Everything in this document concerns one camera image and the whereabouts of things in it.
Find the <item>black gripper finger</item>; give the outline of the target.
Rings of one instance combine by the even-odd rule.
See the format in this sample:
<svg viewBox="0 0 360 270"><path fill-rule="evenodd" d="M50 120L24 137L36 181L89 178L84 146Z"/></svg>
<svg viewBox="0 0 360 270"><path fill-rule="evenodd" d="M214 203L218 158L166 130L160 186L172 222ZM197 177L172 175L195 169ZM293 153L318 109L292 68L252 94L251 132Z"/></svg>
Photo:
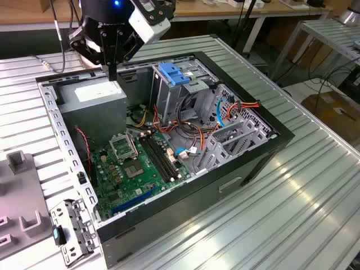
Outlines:
<svg viewBox="0 0 360 270"><path fill-rule="evenodd" d="M87 37L83 28L77 28L68 35L68 42L71 48L75 49L83 58L94 65L101 65L109 81L113 80L113 57L110 55L108 46L104 47L107 42L107 34L103 31L97 33L100 37L100 45L97 45Z"/></svg>
<svg viewBox="0 0 360 270"><path fill-rule="evenodd" d="M114 55L110 64L110 81L116 80L118 65L129 61L142 46L143 40L135 31L117 30Z"/></svg>

